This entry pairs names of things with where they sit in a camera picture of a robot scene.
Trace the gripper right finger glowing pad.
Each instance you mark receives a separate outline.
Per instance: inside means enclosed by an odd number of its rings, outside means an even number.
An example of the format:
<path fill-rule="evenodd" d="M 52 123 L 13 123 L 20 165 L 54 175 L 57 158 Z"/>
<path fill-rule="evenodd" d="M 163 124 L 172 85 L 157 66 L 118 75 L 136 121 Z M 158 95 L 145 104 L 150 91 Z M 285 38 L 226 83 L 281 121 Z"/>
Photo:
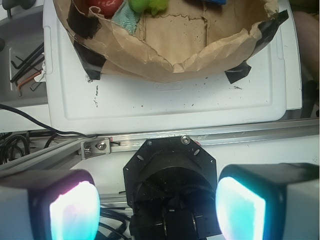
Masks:
<path fill-rule="evenodd" d="M 219 176 L 215 204 L 227 240 L 318 240 L 320 167 L 227 165 Z"/>

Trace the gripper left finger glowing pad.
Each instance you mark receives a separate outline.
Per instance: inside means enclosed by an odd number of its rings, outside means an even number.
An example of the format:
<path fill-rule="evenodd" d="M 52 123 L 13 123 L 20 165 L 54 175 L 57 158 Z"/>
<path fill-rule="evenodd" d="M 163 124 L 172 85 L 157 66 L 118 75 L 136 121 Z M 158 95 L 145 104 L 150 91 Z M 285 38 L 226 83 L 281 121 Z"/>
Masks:
<path fill-rule="evenodd" d="M 2 240 L 93 240 L 99 220 L 99 193 L 86 170 L 0 173 Z"/>

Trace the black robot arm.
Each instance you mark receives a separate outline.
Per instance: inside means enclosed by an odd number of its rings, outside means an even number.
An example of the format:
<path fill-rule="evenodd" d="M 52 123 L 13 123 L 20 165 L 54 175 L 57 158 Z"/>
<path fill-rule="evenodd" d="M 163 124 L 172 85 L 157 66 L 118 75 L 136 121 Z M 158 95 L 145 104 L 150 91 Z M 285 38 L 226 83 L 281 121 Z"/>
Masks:
<path fill-rule="evenodd" d="M 101 217 L 120 222 L 110 240 L 317 240 L 320 167 L 229 164 L 179 137 L 146 141 L 123 168 L 132 216 L 101 206 L 83 169 L 2 171 L 3 240 L 96 240 Z"/>

